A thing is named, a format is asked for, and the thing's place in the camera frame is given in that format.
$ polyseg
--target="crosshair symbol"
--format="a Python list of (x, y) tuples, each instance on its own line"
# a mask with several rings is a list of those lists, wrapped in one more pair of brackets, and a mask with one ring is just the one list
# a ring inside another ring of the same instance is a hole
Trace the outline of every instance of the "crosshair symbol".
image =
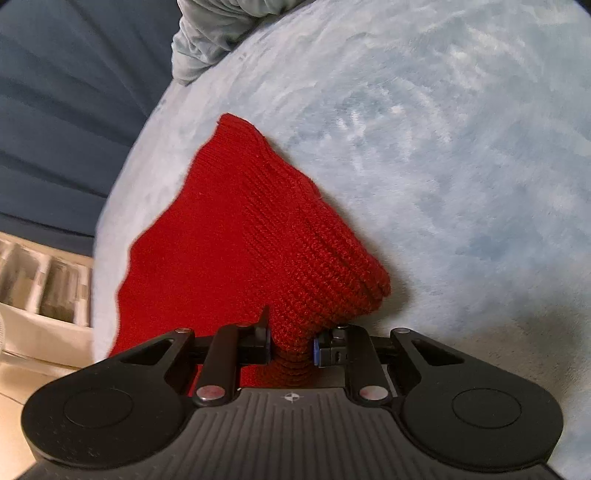
[(298, 395), (297, 393), (289, 392), (287, 395), (285, 395), (282, 398), (286, 399), (290, 403), (293, 403), (293, 402), (298, 401), (299, 399), (301, 399), (302, 396), (301, 395)]

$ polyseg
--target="plush pillow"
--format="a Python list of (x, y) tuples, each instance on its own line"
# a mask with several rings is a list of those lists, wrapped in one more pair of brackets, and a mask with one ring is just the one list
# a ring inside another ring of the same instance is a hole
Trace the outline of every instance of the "plush pillow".
[(170, 87), (128, 158), (99, 225), (96, 358), (129, 246), (231, 112), (387, 268), (392, 295), (360, 322), (409, 326), (550, 390), (566, 421), (550, 463), (587, 480), (590, 48), (572, 0), (317, 0), (258, 29)]

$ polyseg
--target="blue fabric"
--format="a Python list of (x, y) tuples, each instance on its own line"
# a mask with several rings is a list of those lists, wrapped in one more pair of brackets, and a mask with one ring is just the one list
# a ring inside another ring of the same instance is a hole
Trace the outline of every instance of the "blue fabric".
[(175, 0), (0, 9), (0, 231), (92, 254), (102, 206), (171, 80)]
[(551, 465), (589, 480), (590, 51), (572, 0), (316, 0), (264, 25), (172, 85), (130, 153), (98, 229), (96, 357), (129, 246), (231, 112), (387, 267), (393, 294), (360, 322), (538, 382), (565, 416)]

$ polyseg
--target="metal pin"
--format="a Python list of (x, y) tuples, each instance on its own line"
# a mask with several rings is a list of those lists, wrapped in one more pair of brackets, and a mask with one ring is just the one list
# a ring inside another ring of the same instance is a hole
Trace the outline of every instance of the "metal pin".
[(379, 385), (368, 385), (359, 390), (359, 396), (364, 400), (383, 400), (388, 396), (388, 390)]
[(196, 394), (203, 401), (212, 401), (222, 398), (226, 390), (219, 385), (204, 385), (197, 389)]

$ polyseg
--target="folded cloth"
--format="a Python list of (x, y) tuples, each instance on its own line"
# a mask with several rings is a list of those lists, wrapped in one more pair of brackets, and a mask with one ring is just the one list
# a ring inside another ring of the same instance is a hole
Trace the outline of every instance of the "folded cloth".
[(321, 329), (376, 310), (388, 273), (248, 122), (223, 115), (178, 198), (130, 250), (111, 354), (180, 326), (212, 335), (269, 305), (273, 363), (242, 385), (310, 379)]

